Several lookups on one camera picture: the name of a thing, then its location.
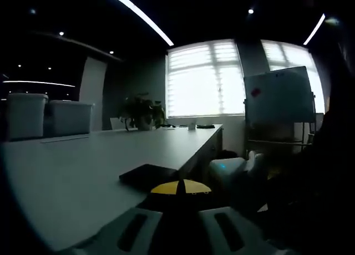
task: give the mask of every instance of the white wall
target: white wall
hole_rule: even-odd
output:
[[[107,63],[87,58],[80,86],[79,101],[95,104],[92,130],[102,130],[102,97]]]

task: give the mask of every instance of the chair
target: chair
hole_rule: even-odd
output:
[[[49,105],[53,114],[55,136],[90,133],[93,104],[53,100]]]
[[[111,122],[111,128],[113,130],[121,129],[121,122],[118,118],[110,118],[110,122]]]
[[[7,121],[10,140],[43,136],[45,94],[13,93],[8,96]]]

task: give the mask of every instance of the window blind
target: window blind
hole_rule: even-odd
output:
[[[244,113],[244,98],[233,40],[197,43],[168,52],[167,117]]]
[[[301,66],[307,68],[311,89],[316,96],[316,112],[324,113],[324,98],[320,76],[308,50],[293,44],[270,40],[262,40],[261,43],[271,71]]]

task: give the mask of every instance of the recessed light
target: recessed light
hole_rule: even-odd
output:
[[[140,10],[134,3],[132,3],[129,0],[118,0],[125,6],[127,6],[129,9],[131,9],[134,13],[136,13],[137,16],[139,16],[142,20],[145,21],[146,24],[148,24],[157,34],[159,34],[164,41],[169,46],[173,46],[173,42],[166,36],[166,34],[156,25],[145,13],[143,13],[142,10]]]

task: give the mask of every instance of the conference table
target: conference table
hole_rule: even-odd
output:
[[[119,175],[143,164],[186,175],[197,155],[216,145],[221,129],[96,131],[6,142],[2,149],[10,189],[26,219],[51,250],[60,251],[145,199]]]

